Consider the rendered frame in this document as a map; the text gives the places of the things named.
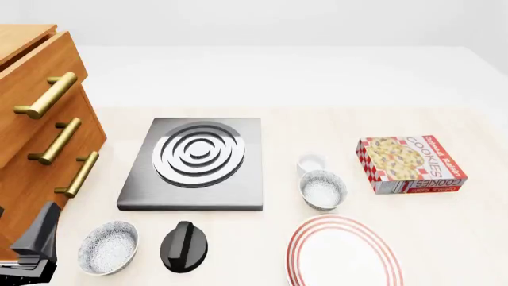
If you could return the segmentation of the wooden drawer, closed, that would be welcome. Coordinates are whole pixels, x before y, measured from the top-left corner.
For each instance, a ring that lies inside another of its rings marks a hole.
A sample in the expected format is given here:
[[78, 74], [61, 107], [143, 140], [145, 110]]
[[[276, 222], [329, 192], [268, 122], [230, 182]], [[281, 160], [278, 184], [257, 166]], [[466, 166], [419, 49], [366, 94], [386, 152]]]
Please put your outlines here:
[[17, 254], [10, 246], [29, 228], [48, 201], [65, 206], [67, 197], [55, 194], [54, 189], [70, 184], [83, 164], [75, 161], [77, 157], [72, 155], [49, 166], [38, 161], [25, 166], [12, 162], [0, 169], [0, 207], [4, 209], [0, 218], [0, 261], [16, 259]]
[[35, 164], [28, 161], [29, 154], [43, 153], [64, 128], [56, 128], [57, 123], [68, 124], [74, 118], [81, 123], [59, 156], [53, 161], [59, 164], [66, 157], [84, 157], [89, 152], [99, 150], [106, 141], [96, 113], [81, 85], [72, 87], [38, 120], [13, 112], [13, 101], [0, 97], [0, 168], [10, 163]]

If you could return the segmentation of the wooden drawer pulled out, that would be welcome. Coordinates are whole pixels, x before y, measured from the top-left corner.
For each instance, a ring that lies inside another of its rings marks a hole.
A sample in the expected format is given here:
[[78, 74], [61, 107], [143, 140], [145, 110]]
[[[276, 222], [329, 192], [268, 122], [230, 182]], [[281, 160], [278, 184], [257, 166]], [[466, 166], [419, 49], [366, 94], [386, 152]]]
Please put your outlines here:
[[41, 46], [0, 72], [0, 140], [25, 141], [61, 109], [67, 101], [66, 96], [38, 120], [13, 112], [15, 106], [31, 105], [41, 97], [51, 86], [47, 83], [48, 77], [59, 77], [66, 72], [75, 73], [77, 83], [87, 77], [87, 70], [69, 32], [49, 37]]

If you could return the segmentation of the white plate with red rings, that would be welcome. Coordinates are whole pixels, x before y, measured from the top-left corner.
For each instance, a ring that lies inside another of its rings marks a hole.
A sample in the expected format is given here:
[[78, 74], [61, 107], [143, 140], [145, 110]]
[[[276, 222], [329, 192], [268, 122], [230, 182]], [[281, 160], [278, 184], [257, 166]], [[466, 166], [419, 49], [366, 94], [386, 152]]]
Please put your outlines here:
[[339, 214], [301, 223], [284, 262], [289, 286], [404, 286], [389, 245], [365, 224]]

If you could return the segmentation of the small white ramekin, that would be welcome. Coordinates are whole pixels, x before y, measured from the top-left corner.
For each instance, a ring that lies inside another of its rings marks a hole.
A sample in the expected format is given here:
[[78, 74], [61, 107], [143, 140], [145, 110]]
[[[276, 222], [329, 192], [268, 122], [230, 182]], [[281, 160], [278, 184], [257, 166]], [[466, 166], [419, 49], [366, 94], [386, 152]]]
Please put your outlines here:
[[317, 154], [303, 154], [299, 157], [297, 162], [297, 171], [299, 176], [304, 176], [306, 173], [311, 171], [325, 169], [325, 159]]

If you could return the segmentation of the flat black stove plate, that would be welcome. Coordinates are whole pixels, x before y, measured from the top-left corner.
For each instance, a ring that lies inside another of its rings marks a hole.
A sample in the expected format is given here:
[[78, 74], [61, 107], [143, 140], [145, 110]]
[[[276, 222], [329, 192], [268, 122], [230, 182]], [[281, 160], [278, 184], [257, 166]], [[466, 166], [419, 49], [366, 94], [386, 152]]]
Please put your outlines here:
[[121, 211], [261, 211], [260, 118], [154, 118]]

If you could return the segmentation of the round black stove knob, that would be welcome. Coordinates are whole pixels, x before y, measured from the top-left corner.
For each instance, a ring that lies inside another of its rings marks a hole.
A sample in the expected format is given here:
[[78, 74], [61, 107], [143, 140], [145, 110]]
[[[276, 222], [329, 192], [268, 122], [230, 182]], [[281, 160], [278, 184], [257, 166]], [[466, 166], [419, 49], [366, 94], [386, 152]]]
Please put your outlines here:
[[174, 273], [195, 270], [206, 259], [206, 235], [190, 221], [180, 221], [160, 245], [160, 259]]

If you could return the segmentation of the patterned black-white bowl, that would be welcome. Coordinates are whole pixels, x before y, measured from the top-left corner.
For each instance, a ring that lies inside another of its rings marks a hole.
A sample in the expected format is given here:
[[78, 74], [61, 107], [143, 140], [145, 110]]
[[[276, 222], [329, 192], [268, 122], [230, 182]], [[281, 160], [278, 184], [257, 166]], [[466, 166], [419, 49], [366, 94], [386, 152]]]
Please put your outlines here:
[[91, 276], [108, 276], [124, 269], [134, 258], [139, 237], [126, 221], [111, 221], [92, 230], [78, 250], [78, 264]]
[[306, 204], [320, 211], [337, 209], [348, 196], [344, 181], [325, 170], [304, 173], [299, 181], [299, 192]]

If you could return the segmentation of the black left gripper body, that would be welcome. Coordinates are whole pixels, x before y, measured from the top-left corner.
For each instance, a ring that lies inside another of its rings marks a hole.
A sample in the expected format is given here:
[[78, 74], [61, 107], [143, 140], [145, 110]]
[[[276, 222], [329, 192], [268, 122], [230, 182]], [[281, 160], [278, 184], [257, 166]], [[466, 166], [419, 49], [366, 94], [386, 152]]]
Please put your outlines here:
[[0, 261], [0, 286], [44, 284], [56, 271], [56, 254], [24, 255], [17, 261]]

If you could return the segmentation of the red-white cookies box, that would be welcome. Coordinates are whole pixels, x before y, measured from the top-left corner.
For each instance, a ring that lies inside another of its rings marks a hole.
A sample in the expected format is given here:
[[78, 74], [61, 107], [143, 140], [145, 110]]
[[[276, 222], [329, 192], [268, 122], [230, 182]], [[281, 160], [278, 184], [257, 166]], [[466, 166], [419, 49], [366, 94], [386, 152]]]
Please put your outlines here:
[[362, 137], [356, 155], [377, 195], [456, 192], [468, 179], [432, 135]]

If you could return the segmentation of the wooden cabinet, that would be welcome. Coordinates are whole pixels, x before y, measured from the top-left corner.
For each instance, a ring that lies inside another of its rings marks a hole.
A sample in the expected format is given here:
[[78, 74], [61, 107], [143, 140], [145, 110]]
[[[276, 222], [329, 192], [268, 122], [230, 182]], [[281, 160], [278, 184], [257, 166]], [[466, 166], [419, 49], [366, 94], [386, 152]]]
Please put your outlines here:
[[63, 207], [106, 134], [83, 88], [71, 34], [54, 24], [0, 24], [0, 261], [47, 202]]

